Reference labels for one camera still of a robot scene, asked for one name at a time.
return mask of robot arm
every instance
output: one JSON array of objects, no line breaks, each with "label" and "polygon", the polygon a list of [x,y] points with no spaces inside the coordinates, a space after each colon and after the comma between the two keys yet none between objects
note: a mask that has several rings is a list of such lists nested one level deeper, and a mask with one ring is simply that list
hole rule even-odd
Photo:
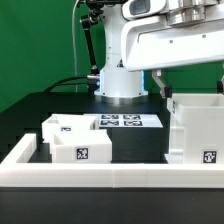
[{"label": "robot arm", "polygon": [[[87,29],[104,13],[106,64],[99,71],[100,88],[95,91],[104,101],[133,102],[147,96],[144,70],[152,70],[162,96],[171,97],[172,90],[160,79],[161,69],[224,61],[223,1],[88,0],[86,4],[90,8],[84,23]],[[91,43],[90,35],[86,36]],[[89,43],[95,75],[98,68]]]}]

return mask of black table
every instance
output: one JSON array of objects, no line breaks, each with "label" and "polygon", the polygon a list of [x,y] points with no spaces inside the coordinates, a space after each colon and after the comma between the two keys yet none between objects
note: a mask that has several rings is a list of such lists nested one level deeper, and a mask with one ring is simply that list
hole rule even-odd
[{"label": "black table", "polygon": [[[25,133],[36,133],[30,162],[51,162],[41,123],[52,113],[157,114],[163,128],[108,128],[112,163],[165,163],[169,113],[158,95],[116,106],[86,93],[33,93],[0,114],[0,160]],[[224,223],[222,189],[0,188],[0,223]]]}]

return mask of green backdrop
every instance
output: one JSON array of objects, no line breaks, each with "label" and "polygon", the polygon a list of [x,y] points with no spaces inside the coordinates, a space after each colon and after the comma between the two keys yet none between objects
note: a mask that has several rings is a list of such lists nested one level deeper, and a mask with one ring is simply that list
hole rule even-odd
[{"label": "green backdrop", "polygon": [[[0,112],[31,92],[40,92],[54,82],[74,75],[71,18],[75,0],[0,1]],[[76,13],[78,75],[89,72],[83,31],[78,23],[87,9]],[[91,30],[96,58],[104,65],[103,26]],[[224,74],[222,64],[209,63],[165,69],[165,80],[174,92],[215,92]],[[158,92],[146,72],[146,89]],[[56,91],[74,91],[74,87]]]}]

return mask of white container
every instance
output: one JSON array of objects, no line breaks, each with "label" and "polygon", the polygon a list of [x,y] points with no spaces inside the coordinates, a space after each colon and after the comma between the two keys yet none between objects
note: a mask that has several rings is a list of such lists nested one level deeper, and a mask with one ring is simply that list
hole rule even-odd
[{"label": "white container", "polygon": [[173,94],[167,108],[171,154],[182,153],[186,164],[224,164],[223,95]]},{"label": "white container", "polygon": [[52,114],[42,123],[44,143],[50,143],[56,132],[80,132],[99,129],[98,116]]},{"label": "white container", "polygon": [[111,160],[112,143],[106,130],[54,135],[53,163],[110,163]]}]

